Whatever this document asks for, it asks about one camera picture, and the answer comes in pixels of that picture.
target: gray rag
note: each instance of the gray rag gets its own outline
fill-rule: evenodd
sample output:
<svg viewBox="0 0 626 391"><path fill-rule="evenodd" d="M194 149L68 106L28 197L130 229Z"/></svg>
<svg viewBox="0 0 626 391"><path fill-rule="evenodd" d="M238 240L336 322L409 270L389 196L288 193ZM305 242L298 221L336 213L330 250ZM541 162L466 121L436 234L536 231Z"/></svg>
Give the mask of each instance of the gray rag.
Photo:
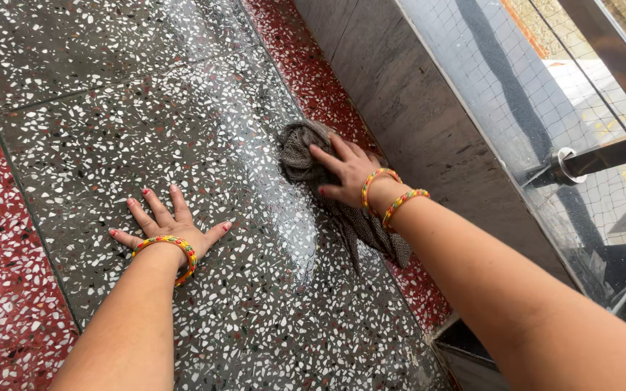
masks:
<svg viewBox="0 0 626 391"><path fill-rule="evenodd" d="M389 234L384 230L378 217L318 193L322 184L340 184L339 178L313 159L308 150L308 146L315 144L328 154L336 156L327 137L329 131L332 129L317 121L298 121L287 125L280 139L283 144L280 161L284 172L291 181L304 182L317 202L332 215L342 234L344 245L351 254L354 270L359 275L361 270L357 239L384 253L400 267L407 266L412 249L400 235Z"/></svg>

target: bangle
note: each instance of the bangle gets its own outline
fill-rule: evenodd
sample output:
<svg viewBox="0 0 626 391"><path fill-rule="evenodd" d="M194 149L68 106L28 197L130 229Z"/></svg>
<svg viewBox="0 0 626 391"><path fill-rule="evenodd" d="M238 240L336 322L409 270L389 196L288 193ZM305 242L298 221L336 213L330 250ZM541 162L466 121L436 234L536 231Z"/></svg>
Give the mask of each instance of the bangle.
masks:
<svg viewBox="0 0 626 391"><path fill-rule="evenodd" d="M393 213L395 213L395 210L397 210L400 207L400 205L405 203L410 198L419 196L419 195L422 197L430 198L429 191L426 191L424 189L415 189L413 191L408 191L405 194L398 197L398 199L395 200L395 202L393 202L392 205L388 207L388 210L385 211L385 217L383 217L383 229L388 230L388 225L390 224L390 218L393 216Z"/></svg>
<svg viewBox="0 0 626 391"><path fill-rule="evenodd" d="M364 209L369 211L369 214L371 216L376 215L376 212L371 209L371 206L369 206L369 186L378 174L388 174L396 182L402 183L402 180L400 179L398 174L389 168L378 168L378 170L369 175L369 177L366 179L366 182L364 182L364 186L361 187L361 205Z"/></svg>
<svg viewBox="0 0 626 391"><path fill-rule="evenodd" d="M195 249L192 247L192 245L186 242L185 239L181 239L177 236L173 236L173 235L155 236L155 237L146 239L143 242L141 242L139 245L137 245L134 251L132 251L132 258L134 258L137 254L139 254L140 251L142 251L143 249L145 249L146 247L154 243L170 243L170 244L177 245L178 247L180 247L181 250L183 250L183 253L187 255L187 259L190 262L190 266L188 266L185 274L183 274L182 276L178 277L175 280L175 286L179 287L180 285L183 284L183 282L185 282L185 280L187 280L187 277L192 276L192 273L194 273L195 268L197 268L197 254L195 253Z"/></svg>

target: wet floor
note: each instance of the wet floor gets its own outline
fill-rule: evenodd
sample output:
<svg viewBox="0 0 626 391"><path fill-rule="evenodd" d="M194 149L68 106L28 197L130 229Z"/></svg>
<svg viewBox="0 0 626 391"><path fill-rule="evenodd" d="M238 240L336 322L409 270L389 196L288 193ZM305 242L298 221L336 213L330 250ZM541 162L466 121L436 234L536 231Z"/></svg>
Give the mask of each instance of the wet floor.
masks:
<svg viewBox="0 0 626 391"><path fill-rule="evenodd" d="M283 178L300 118L237 1L0 1L0 138L82 329L129 262L126 198L176 183L198 227L234 222L176 292L176 389L448 388L379 254L357 276Z"/></svg>

